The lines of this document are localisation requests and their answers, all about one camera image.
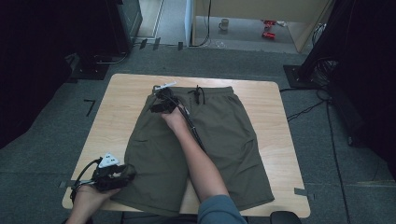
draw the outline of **gray sleeve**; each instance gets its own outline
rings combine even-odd
[[[247,223],[239,213],[233,200],[227,195],[216,195],[201,203],[198,223]]]

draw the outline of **table surface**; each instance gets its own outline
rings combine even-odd
[[[123,164],[129,137],[152,87],[173,81],[179,87],[232,86],[234,93],[244,104],[258,136],[260,155],[275,200],[241,211],[243,216],[269,217],[274,211],[291,211],[298,217],[310,215],[307,198],[294,193],[295,188],[304,189],[304,183],[275,82],[116,74],[109,82],[72,179],[77,179],[90,161],[103,157],[107,152],[112,153]],[[81,179],[90,179],[93,170],[94,166]],[[71,189],[68,188],[62,202],[67,209],[73,206],[69,198],[70,192]],[[198,207],[198,198],[189,181],[180,213],[196,214]],[[138,211],[112,201],[105,203],[102,209]]]

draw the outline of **cable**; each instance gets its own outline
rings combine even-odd
[[[308,113],[308,112],[311,111],[313,108],[315,108],[315,107],[318,106],[318,105],[323,104],[324,102],[326,102],[326,101],[320,101],[319,103],[317,103],[317,104],[315,104],[315,105],[312,105],[312,106],[309,106],[307,109],[305,109],[305,110],[303,110],[303,111],[301,111],[301,112],[299,112],[299,113],[296,113],[296,114],[293,114],[293,115],[288,116],[288,122],[290,122],[290,121],[293,120],[293,119],[297,119],[297,118],[298,118],[300,115],[302,115],[302,114]]]
[[[211,8],[212,8],[212,0],[209,1],[209,10],[207,12],[207,35],[206,35],[206,38],[205,38],[204,42],[202,42],[200,45],[192,45],[191,47],[195,47],[195,48],[201,47],[209,39],[209,37],[210,37],[210,10],[211,10]]]
[[[128,54],[125,53],[125,55],[123,56],[123,58],[121,58],[120,60],[115,61],[115,62],[110,62],[110,63],[97,63],[97,64],[116,64],[116,63],[120,63],[120,62],[122,62],[122,61],[126,58],[127,55],[128,55]]]
[[[99,163],[101,159],[91,161],[87,166],[85,166],[85,168],[81,171],[81,173],[79,174],[78,178],[76,179],[76,182],[75,182],[74,187],[77,187],[77,186],[78,186],[79,180],[80,180],[81,177],[84,175],[84,173],[88,170],[88,168],[90,168],[90,166],[91,166],[92,164],[94,164],[94,163]]]
[[[378,174],[378,170],[379,170],[379,158],[376,159],[376,168],[375,168],[375,173],[373,178],[371,179],[371,181],[375,181],[376,180],[376,175]]]
[[[327,93],[327,95],[328,95],[327,99],[324,99],[324,98],[322,98],[322,97],[319,95],[319,92],[320,92],[320,91],[324,91],[324,92]],[[322,100],[322,101],[330,101],[330,94],[329,94],[329,92],[328,92],[327,90],[324,90],[324,89],[317,90],[317,97],[319,98],[319,100]]]
[[[279,92],[284,92],[284,91],[312,91],[312,90],[321,90],[321,89],[298,89],[298,88],[289,88],[289,89],[282,89]]]
[[[353,12],[355,9],[355,5],[356,5],[356,0],[353,1],[353,5],[352,8],[350,10],[350,15],[349,15],[349,19],[347,22],[347,27],[346,27],[346,39],[344,42],[344,46],[341,47],[341,51],[337,53],[337,55],[332,56],[331,58],[339,58],[340,56],[342,56],[346,49],[347,49],[347,42],[348,42],[348,37],[349,37],[349,29],[350,29],[350,24],[352,22],[352,16],[353,16]],[[317,41],[317,35],[319,32],[323,33],[324,29],[326,27],[326,24],[320,24],[317,29],[315,30],[315,32],[312,35],[312,45],[315,46],[316,45],[316,41]],[[315,66],[315,74],[318,77],[318,80],[320,82],[324,82],[326,84],[328,84],[330,82],[329,76],[332,73],[332,70],[334,69],[335,65],[333,62],[329,62],[329,61],[316,61],[313,63],[313,65]]]
[[[350,224],[350,216],[349,216],[349,209],[347,207],[347,197],[345,193],[344,182],[343,182],[343,178],[341,177],[340,166],[337,160],[337,152],[335,150],[334,133],[332,131],[332,120],[330,119],[329,106],[330,106],[330,102],[328,101],[326,106],[326,111],[327,111],[327,120],[329,121],[329,126],[330,126],[330,136],[332,138],[332,154],[334,157],[335,167],[337,168],[338,178],[340,180],[341,192],[343,194],[343,200],[344,200],[344,207],[346,208],[346,221],[348,224]]]
[[[192,123],[192,120],[190,119],[188,110],[186,109],[186,106],[184,106],[181,102],[176,102],[175,100],[172,99],[172,97],[169,97],[165,94],[161,94],[162,97],[166,98],[167,100],[171,101],[172,103],[174,103],[176,105],[176,107],[178,108],[178,110],[180,111],[181,115],[184,117],[184,119],[187,121],[187,123],[189,124],[191,131],[195,137],[195,140],[197,141],[198,145],[201,147],[202,151],[204,153],[206,153],[206,149],[204,147],[204,144],[194,126],[194,124]]]

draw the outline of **drawstring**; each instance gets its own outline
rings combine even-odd
[[[189,91],[188,93],[194,92],[195,103],[199,104],[199,96],[200,96],[199,90],[201,90],[202,95],[204,96],[204,104],[205,104],[205,93],[204,93],[204,89],[202,89],[202,87],[198,87],[198,85],[197,85],[197,88],[195,89],[195,91]]]

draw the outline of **olive green shorts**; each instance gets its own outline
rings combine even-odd
[[[257,136],[232,87],[171,88],[189,110],[207,155],[218,167],[239,210],[274,200],[259,154]],[[188,166],[180,143],[159,114],[151,94],[125,151],[124,175],[134,180],[112,197],[116,202],[162,216],[177,216],[185,193]]]

